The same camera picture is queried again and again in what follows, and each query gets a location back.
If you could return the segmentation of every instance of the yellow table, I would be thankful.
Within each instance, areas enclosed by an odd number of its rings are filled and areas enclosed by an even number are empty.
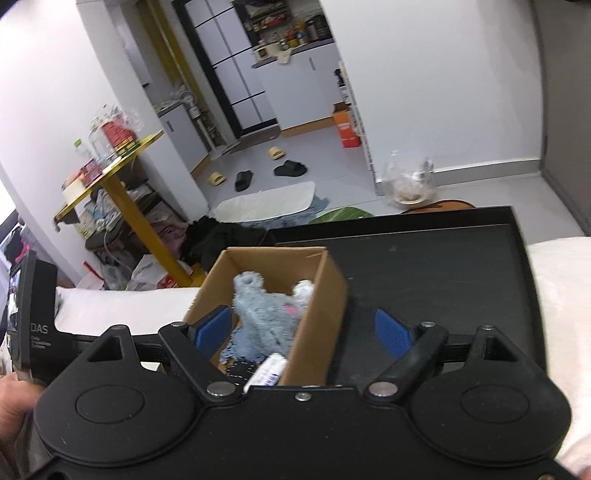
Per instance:
[[[60,213],[55,215],[53,221],[57,225],[64,217],[70,213],[76,205],[78,205],[85,197],[90,195],[90,192],[102,186],[109,194],[113,203],[121,211],[121,215],[127,221],[132,230],[136,233],[138,238],[143,242],[145,247],[156,257],[160,264],[166,269],[168,273],[174,278],[180,287],[190,287],[193,283],[191,277],[183,270],[183,267],[170,254],[166,246],[162,243],[160,237],[156,234],[150,223],[144,218],[142,212],[136,207],[134,201],[131,199],[121,181],[117,176],[119,170],[131,162],[138,154],[142,153],[151,144],[162,137],[164,131],[149,135],[144,138],[138,148],[132,153],[124,157],[119,157],[109,167],[107,167],[103,174],[92,182],[74,201],[66,205]]]

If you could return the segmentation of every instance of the red box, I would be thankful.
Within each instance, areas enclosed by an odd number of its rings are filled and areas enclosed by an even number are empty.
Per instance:
[[[340,102],[335,104],[333,119],[335,120],[336,128],[339,129],[340,139],[345,148],[356,148],[361,145],[361,139],[353,130],[353,122],[351,121],[349,107],[346,103]]]

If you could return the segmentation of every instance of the door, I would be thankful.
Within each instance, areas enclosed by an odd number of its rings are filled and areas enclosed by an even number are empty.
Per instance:
[[[175,9],[197,58],[240,137],[277,123],[252,69],[252,44],[229,0],[176,0]]]
[[[591,5],[535,0],[545,76],[543,172],[591,233]]]
[[[303,54],[309,56],[311,68],[314,70],[322,95],[330,106],[332,113],[334,105],[343,101],[339,91],[338,79],[335,76],[335,70],[339,68],[340,62],[336,44],[332,43],[312,48]]]

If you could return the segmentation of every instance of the doorway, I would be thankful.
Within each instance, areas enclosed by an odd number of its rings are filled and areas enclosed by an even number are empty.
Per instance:
[[[277,124],[229,0],[176,0],[178,17],[237,138]]]

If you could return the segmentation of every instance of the slipper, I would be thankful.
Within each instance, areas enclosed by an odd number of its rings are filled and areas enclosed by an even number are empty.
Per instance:
[[[250,170],[247,171],[240,171],[238,175],[236,175],[236,182],[234,183],[234,188],[237,192],[243,192],[249,186],[251,186],[252,180],[252,172]]]
[[[269,149],[269,156],[271,157],[271,160],[279,160],[281,157],[285,156],[285,152],[279,147],[272,147]]]
[[[217,187],[218,185],[220,185],[221,183],[226,181],[226,177],[224,177],[221,173],[219,173],[218,171],[213,172],[209,178],[207,179],[207,182],[210,185],[213,185],[214,187]]]
[[[291,160],[285,160],[283,165],[273,169],[277,177],[301,177],[308,169],[303,163]]]

